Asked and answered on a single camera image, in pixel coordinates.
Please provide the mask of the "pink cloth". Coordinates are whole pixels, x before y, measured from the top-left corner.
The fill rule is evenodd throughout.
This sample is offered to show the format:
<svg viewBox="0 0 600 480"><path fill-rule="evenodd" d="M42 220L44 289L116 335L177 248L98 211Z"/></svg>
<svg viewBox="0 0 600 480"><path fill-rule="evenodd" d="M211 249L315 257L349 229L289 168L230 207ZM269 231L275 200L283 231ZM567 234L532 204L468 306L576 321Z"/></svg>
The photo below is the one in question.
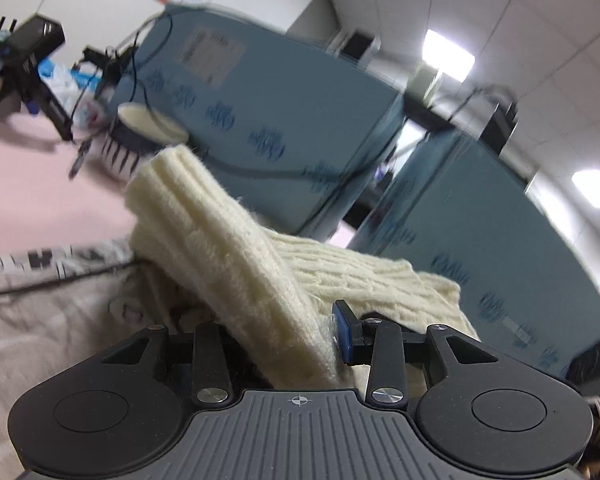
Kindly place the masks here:
<svg viewBox="0 0 600 480"><path fill-rule="evenodd" d="M12 114L0 122L0 256L79 245L131 232L120 186L86 162L68 178L76 147L44 117Z"/></svg>

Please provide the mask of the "cream knitted sweater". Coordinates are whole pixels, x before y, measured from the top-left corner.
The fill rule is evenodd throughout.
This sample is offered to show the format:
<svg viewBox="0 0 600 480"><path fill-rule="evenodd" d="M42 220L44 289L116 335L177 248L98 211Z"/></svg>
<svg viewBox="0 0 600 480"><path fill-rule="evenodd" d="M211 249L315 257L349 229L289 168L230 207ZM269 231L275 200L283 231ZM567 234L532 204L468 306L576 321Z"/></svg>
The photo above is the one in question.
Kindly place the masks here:
<svg viewBox="0 0 600 480"><path fill-rule="evenodd" d="M367 370L337 352L337 300L417 333L444 324L477 335L455 282L261 226L184 146L141 166L125 205L136 218L134 252L206 304L276 389L363 387Z"/></svg>

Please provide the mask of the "large blue cardboard box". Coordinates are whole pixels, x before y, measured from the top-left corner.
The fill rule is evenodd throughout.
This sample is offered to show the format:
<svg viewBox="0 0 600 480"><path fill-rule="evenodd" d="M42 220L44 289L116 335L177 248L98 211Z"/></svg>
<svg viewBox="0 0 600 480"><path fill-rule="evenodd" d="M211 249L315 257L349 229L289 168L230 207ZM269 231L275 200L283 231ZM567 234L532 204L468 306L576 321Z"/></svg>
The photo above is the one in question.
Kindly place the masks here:
<svg viewBox="0 0 600 480"><path fill-rule="evenodd" d="M457 130L417 144L352 238L460 285L488 346L552 375L600 341L600 293L524 186Z"/></svg>

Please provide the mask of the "beige printed bed sheet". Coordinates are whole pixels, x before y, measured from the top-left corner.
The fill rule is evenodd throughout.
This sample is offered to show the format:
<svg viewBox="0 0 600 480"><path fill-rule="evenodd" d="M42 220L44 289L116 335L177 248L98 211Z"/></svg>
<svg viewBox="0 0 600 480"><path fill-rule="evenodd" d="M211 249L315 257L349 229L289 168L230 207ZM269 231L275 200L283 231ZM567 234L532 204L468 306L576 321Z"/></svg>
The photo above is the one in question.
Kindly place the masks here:
<svg viewBox="0 0 600 480"><path fill-rule="evenodd" d="M148 325L186 333L212 318L124 238L0 257L0 479L22 468L7 416L23 393Z"/></svg>

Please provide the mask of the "striped ceramic bowl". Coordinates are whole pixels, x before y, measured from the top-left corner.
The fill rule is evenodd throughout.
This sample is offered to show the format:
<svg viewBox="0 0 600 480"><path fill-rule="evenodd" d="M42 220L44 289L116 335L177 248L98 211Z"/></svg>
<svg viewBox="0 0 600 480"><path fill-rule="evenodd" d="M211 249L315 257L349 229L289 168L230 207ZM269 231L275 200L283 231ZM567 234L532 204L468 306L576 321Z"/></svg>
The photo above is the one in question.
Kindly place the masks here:
<svg viewBox="0 0 600 480"><path fill-rule="evenodd" d="M188 139L188 132L169 117L146 105L122 103L99 149L99 159L111 177L128 182L148 159Z"/></svg>

